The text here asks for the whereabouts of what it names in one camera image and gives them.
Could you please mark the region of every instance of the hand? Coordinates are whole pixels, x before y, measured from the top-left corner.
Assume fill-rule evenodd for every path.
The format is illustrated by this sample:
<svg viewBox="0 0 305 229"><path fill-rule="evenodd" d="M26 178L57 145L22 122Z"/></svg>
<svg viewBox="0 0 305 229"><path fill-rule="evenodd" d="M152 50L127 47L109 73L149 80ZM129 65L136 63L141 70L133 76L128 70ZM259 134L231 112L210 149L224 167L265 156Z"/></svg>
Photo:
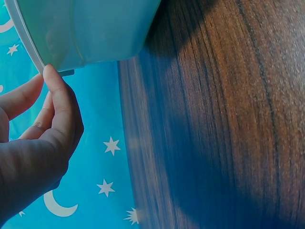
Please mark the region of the hand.
<svg viewBox="0 0 305 229"><path fill-rule="evenodd" d="M35 123L9 142L9 121L35 103L43 80L49 93ZM59 185L83 131L75 94L51 65L0 96L0 227Z"/></svg>

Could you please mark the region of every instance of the brown wooden table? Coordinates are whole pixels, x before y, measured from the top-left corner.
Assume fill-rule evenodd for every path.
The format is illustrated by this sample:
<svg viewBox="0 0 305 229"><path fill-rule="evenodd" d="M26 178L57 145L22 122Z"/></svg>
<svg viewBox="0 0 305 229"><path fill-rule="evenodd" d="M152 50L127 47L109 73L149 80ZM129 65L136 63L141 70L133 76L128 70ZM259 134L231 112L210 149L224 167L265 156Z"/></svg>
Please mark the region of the brown wooden table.
<svg viewBox="0 0 305 229"><path fill-rule="evenodd" d="M305 228L304 0L163 0L119 72L142 229Z"/></svg>

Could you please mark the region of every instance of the wooden surface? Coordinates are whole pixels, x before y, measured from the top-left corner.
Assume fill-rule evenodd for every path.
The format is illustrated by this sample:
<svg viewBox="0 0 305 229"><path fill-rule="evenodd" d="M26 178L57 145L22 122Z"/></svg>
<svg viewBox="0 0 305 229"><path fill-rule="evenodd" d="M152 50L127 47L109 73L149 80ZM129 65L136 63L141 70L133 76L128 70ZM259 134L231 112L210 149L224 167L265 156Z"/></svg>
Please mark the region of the wooden surface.
<svg viewBox="0 0 305 229"><path fill-rule="evenodd" d="M305 228L304 0L163 0L119 72L142 229Z"/></svg>

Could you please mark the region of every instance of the container lid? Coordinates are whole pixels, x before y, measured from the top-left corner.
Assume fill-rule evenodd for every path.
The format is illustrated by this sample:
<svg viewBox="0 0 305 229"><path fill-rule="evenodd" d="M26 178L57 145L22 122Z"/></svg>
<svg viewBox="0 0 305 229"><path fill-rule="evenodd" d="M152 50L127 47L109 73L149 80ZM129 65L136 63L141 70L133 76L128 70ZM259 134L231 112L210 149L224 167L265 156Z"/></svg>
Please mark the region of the container lid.
<svg viewBox="0 0 305 229"><path fill-rule="evenodd" d="M8 12L10 14L10 18L14 22L15 29L16 29L25 49L27 50L30 58L34 62L34 65L37 68L37 70L39 71L39 73L42 74L43 68L45 65L33 43L30 33L22 18L22 14L19 9L17 0L5 0L5 4L6 4Z"/></svg>

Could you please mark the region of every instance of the finger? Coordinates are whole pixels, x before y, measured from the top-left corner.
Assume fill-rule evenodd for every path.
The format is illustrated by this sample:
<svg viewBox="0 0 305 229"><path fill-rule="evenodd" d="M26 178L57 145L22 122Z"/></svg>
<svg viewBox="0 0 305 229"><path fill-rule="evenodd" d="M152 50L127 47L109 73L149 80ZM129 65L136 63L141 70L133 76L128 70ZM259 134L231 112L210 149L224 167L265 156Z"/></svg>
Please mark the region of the finger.
<svg viewBox="0 0 305 229"><path fill-rule="evenodd" d="M70 94L70 98L72 100L73 113L75 116L75 130L74 130L74 139L73 139L73 143L72 143L72 153L73 153L75 151L78 143L80 142L81 136L84 132L84 125L82 122L81 111L80 111L80 107L77 102L75 93L69 85L67 85L67 88L68 88L68 91Z"/></svg>
<svg viewBox="0 0 305 229"><path fill-rule="evenodd" d="M49 128L51 128L54 117L54 106L52 95L48 92L43 103L42 109L39 112L34 124L29 127L21 136L20 139L38 139Z"/></svg>
<svg viewBox="0 0 305 229"><path fill-rule="evenodd" d="M38 74L22 86L0 96L0 107L5 111L9 120L19 116L35 103L42 86L43 78Z"/></svg>
<svg viewBox="0 0 305 229"><path fill-rule="evenodd" d="M43 70L43 78L52 95L54 118L51 129L45 131L41 139L63 148L70 148L74 138L74 114L72 102L65 82L51 65Z"/></svg>
<svg viewBox="0 0 305 229"><path fill-rule="evenodd" d="M60 184L61 184L61 179L59 181L57 181L54 185L52 185L51 188L49 188L49 191L57 189Z"/></svg>

